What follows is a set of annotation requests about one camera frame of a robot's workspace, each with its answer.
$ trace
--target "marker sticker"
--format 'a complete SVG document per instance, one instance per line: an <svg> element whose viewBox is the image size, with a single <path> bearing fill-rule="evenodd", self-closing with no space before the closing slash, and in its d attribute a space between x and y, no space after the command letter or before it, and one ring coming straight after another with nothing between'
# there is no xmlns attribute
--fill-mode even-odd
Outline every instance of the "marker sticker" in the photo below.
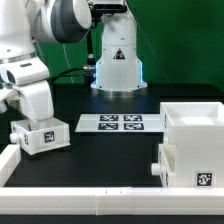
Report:
<svg viewBox="0 0 224 224"><path fill-rule="evenodd" d="M114 59L116 60L125 60L124 54L121 50L121 48L118 49L117 53L114 56Z"/></svg>

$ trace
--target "open white box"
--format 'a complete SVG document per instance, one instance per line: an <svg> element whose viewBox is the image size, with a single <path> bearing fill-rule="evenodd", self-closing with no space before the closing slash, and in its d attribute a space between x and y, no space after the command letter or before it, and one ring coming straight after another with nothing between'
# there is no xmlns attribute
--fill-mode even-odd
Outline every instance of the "open white box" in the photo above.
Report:
<svg viewBox="0 0 224 224"><path fill-rule="evenodd" d="M224 188L222 180L219 180L222 177L224 158L223 117L223 105L220 103L164 103L161 105L161 119L165 126L165 134L164 144L159 150L161 152L159 166L160 168L163 166L160 170L164 167L167 169L166 173L170 180L173 178L172 183L162 179L164 187L168 186L166 188L3 187L0 188L0 214L224 215ZM191 161L186 159L185 162L184 158L191 158L193 153L189 147L193 147L198 152L196 151L195 158L193 157ZM202 153L205 154L202 160L207 162L210 159L209 163L203 164L199 160ZM178 169L186 165L190 171L187 170L185 178L188 173L194 174L195 170L209 171L215 174L213 185L197 188L195 178L192 178L189 187L182 186L177 179Z"/></svg>
<svg viewBox="0 0 224 224"><path fill-rule="evenodd" d="M162 103L160 117L165 127L158 155L163 186L224 187L223 104Z"/></svg>

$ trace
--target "green wall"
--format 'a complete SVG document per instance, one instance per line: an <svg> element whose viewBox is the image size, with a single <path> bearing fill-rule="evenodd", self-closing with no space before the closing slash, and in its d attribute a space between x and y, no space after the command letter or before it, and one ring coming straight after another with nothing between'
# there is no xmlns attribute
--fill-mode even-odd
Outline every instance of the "green wall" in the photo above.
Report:
<svg viewBox="0 0 224 224"><path fill-rule="evenodd" d="M129 3L171 83L209 83L224 90L224 0L129 0ZM97 59L101 54L101 28L93 31ZM137 47L145 81L167 82L140 32ZM51 75L67 69L62 45L45 44L43 48ZM85 41L68 44L66 48L73 67L86 63Z"/></svg>

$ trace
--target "black tabletop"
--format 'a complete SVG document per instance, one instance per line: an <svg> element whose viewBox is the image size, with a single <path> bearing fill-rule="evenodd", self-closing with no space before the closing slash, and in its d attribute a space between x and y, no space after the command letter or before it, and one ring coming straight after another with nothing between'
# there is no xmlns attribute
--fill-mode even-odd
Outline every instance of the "black tabletop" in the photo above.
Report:
<svg viewBox="0 0 224 224"><path fill-rule="evenodd" d="M151 175L163 133L76 133L81 114L159 114L161 102L224 102L224 94L206 84L155 84L128 99L91 94L88 86L52 87L55 117L70 127L71 146L29 156L6 187L161 187ZM9 142L10 121L23 119L8 109L0 115L0 150ZM224 216L0 216L0 223L223 223Z"/></svg>

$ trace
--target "black cable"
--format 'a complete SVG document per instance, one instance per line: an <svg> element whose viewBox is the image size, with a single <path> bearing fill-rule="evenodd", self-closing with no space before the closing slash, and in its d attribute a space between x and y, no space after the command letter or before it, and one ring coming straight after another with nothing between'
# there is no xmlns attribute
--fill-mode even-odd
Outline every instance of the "black cable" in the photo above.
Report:
<svg viewBox="0 0 224 224"><path fill-rule="evenodd" d="M88 32L88 34L86 36L86 40L87 40L87 53L88 53L87 64L88 65L95 65L96 64L96 59L95 59L94 53L93 53L93 43L92 43L91 30Z"/></svg>
<svg viewBox="0 0 224 224"><path fill-rule="evenodd" d="M160 57L159 57L158 53L156 52L155 48L153 47L153 45L152 45L152 43L151 43L151 40L149 39L149 37L146 36L146 34L145 34L145 32L144 32L144 30L143 30L141 24L139 23L139 21L138 21L136 15L134 14L134 12L133 12L132 8L130 7L130 4L128 3L127 0L126 0L126 3L127 3L127 5L128 5L128 8L130 9L132 15L134 16L135 21L137 22L138 29L140 30L140 32L141 32L141 34L142 34L142 36L143 36L143 38L144 38L144 40L145 40L145 42L146 42L148 48L151 50L153 56L155 57L157 63L159 64L160 69L161 69L161 71L162 71L162 73L163 73L163 75L164 75L164 78L166 79L167 83L170 83L169 78L168 78L168 76L167 76L167 73L166 73L166 71L165 71L165 69L164 69L164 66L163 66L163 64L162 64L162 62L161 62L161 60L160 60Z"/></svg>
<svg viewBox="0 0 224 224"><path fill-rule="evenodd" d="M82 67L77 67L77 68L71 68L71 69L68 69L68 70L66 70L66 71L64 71L64 72L59 73L58 75L56 75L56 76L54 76L54 77L49 78L47 81L48 81L49 83L53 83L53 82L55 82L58 78L61 78L61 77L65 76L65 75L67 75L68 73L70 73L70 72L75 72L75 71L83 71L83 68L82 68Z"/></svg>
<svg viewBox="0 0 224 224"><path fill-rule="evenodd" d="M29 1L30 1L30 0L27 0L27 2L26 2L26 4L25 4L25 8L27 7L27 5L28 5Z"/></svg>

